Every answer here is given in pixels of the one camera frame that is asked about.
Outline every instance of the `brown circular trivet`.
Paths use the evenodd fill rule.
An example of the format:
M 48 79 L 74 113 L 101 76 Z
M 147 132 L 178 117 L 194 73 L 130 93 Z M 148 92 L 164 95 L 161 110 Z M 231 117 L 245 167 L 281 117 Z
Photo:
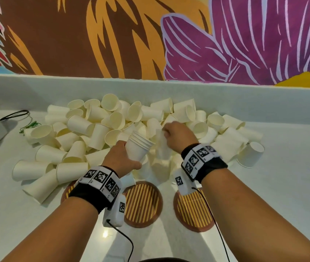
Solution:
M 145 228 L 153 224 L 162 211 L 162 196 L 153 184 L 138 181 L 126 189 L 125 222 L 133 228 Z
M 63 195 L 62 195 L 62 198 L 60 199 L 60 203 L 62 204 L 63 201 L 65 201 L 68 197 L 69 197 L 69 193 L 73 190 L 73 188 L 75 187 L 75 183 L 76 183 L 76 180 L 71 182 L 67 188 L 64 190 L 63 192 Z
M 197 191 L 185 196 L 177 191 L 173 199 L 173 207 L 180 223 L 193 232 L 202 233 L 214 226 L 210 211 Z

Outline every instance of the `hand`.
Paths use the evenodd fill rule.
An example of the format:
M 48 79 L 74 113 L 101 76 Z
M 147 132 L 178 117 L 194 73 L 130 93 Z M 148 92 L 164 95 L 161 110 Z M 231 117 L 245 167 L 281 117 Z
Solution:
M 194 133 L 183 123 L 166 123 L 162 130 L 165 131 L 167 146 L 179 154 L 189 145 L 199 143 Z
M 132 161 L 128 158 L 125 144 L 126 141 L 118 141 L 115 146 L 111 147 L 102 163 L 102 166 L 113 169 L 119 178 L 127 175 L 134 169 L 138 170 L 142 167 L 140 162 Z

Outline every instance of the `forearm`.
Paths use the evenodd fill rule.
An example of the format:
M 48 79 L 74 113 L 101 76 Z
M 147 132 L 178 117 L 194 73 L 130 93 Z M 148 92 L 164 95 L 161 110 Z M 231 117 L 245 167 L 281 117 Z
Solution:
M 77 262 L 98 219 L 87 201 L 70 197 L 32 231 L 3 262 Z
M 202 187 L 239 261 L 310 260 L 310 241 L 228 169 L 208 174 Z

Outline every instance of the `person's left hand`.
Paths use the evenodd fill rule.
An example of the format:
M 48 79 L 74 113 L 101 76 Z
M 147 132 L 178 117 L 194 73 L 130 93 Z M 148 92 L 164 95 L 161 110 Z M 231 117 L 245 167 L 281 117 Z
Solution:
M 134 169 L 138 170 L 142 167 L 140 162 L 132 161 L 128 158 L 125 144 L 126 141 L 118 141 L 115 146 L 111 147 L 102 163 L 102 166 L 113 169 L 119 178 L 127 175 Z

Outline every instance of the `colorful mural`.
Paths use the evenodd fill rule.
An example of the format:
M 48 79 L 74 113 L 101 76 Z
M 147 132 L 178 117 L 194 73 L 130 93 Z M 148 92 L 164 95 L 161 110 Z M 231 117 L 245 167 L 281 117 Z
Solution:
M 310 87 L 310 0 L 0 0 L 0 73 Z

